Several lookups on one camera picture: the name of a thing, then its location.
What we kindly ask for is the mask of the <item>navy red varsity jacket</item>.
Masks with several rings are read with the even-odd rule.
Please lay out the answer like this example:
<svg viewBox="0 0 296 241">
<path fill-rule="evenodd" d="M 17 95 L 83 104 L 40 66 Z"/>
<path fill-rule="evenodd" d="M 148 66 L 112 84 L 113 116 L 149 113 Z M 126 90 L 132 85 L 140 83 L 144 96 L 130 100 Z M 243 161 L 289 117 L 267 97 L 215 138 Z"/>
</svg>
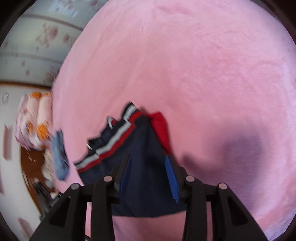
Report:
<svg viewBox="0 0 296 241">
<path fill-rule="evenodd" d="M 186 210 L 174 200 L 166 172 L 170 154 L 167 124 L 161 113 L 144 115 L 129 102 L 120 120 L 107 118 L 99 137 L 89 139 L 88 154 L 74 164 L 85 185 L 96 183 L 129 156 L 115 216 L 159 217 Z"/>
</svg>

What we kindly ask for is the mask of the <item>beige crumpled cloth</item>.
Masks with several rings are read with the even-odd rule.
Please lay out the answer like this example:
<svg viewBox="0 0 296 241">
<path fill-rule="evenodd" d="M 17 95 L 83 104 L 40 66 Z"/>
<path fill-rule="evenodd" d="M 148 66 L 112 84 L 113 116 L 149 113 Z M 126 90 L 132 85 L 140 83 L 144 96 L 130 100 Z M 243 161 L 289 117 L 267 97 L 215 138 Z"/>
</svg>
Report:
<svg viewBox="0 0 296 241">
<path fill-rule="evenodd" d="M 44 152 L 44 163 L 41 167 L 41 172 L 43 177 L 45 178 L 46 186 L 50 189 L 54 189 L 54 166 L 50 149 L 46 149 Z"/>
</svg>

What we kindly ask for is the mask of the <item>folded blue denim jeans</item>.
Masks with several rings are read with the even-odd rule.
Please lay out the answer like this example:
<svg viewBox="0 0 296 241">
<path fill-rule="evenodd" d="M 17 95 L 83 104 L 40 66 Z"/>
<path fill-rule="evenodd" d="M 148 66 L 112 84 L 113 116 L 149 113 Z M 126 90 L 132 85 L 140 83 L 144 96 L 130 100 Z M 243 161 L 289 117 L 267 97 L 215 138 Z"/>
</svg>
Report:
<svg viewBox="0 0 296 241">
<path fill-rule="evenodd" d="M 66 181 L 69 175 L 69 161 L 64 147 L 62 130 L 55 132 L 51 140 L 52 160 L 56 178 L 59 181 Z"/>
</svg>

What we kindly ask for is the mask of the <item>brown wooden headboard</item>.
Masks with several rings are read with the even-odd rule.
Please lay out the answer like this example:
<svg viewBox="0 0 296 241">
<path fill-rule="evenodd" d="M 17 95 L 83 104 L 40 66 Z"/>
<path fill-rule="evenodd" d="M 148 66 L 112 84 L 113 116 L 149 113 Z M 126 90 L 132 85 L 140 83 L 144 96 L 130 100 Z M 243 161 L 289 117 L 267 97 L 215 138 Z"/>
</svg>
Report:
<svg viewBox="0 0 296 241">
<path fill-rule="evenodd" d="M 21 169 L 27 190 L 43 219 L 59 195 L 51 177 L 44 177 L 46 152 L 20 148 Z"/>
</svg>

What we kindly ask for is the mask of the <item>pink bear-print folded quilt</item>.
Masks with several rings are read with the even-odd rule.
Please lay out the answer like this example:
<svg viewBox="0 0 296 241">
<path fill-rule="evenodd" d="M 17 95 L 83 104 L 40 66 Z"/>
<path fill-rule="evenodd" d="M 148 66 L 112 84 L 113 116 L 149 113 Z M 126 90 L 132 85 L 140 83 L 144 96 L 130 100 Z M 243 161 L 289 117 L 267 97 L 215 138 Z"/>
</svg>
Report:
<svg viewBox="0 0 296 241">
<path fill-rule="evenodd" d="M 53 129 L 53 96 L 50 91 L 24 94 L 16 114 L 15 139 L 25 149 L 49 147 Z"/>
</svg>

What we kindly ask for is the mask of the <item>pink plush bed blanket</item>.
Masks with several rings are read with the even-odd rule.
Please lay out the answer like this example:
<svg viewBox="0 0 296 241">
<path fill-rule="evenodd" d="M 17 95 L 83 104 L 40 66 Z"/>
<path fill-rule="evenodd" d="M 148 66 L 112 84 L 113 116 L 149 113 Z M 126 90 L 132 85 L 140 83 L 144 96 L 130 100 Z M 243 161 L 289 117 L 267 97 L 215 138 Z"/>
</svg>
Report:
<svg viewBox="0 0 296 241">
<path fill-rule="evenodd" d="M 126 103 L 168 123 L 178 163 L 224 182 L 269 240 L 295 216 L 295 43 L 251 1 L 109 1 L 53 87 L 71 165 Z"/>
</svg>

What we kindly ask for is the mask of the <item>floral wardrobe sliding doors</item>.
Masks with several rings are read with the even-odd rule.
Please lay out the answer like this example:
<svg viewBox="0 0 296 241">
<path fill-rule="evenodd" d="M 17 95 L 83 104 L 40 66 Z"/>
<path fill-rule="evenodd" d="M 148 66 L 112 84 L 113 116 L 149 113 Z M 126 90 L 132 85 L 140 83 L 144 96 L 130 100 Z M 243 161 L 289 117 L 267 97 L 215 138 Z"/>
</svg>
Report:
<svg viewBox="0 0 296 241">
<path fill-rule="evenodd" d="M 35 1 L 1 43 L 1 81 L 51 86 L 74 42 L 106 1 Z"/>
</svg>

